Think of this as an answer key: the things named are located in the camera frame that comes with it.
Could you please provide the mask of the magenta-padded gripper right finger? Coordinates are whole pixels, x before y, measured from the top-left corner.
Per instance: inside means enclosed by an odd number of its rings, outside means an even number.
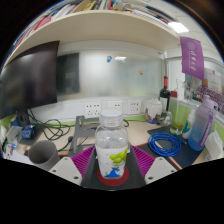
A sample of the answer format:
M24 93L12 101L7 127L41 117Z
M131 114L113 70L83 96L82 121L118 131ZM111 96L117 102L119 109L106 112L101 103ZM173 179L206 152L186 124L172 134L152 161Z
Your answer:
M133 146L132 149L146 184L151 184L177 171L177 169L163 157L153 157L135 146Z

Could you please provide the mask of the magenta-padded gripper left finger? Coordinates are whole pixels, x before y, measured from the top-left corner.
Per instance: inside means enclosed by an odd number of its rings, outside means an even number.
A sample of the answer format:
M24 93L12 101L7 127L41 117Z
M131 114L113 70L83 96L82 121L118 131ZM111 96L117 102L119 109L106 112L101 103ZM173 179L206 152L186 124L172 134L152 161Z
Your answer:
M49 172L76 185L81 185L94 149L95 147L91 146L72 158L63 157Z

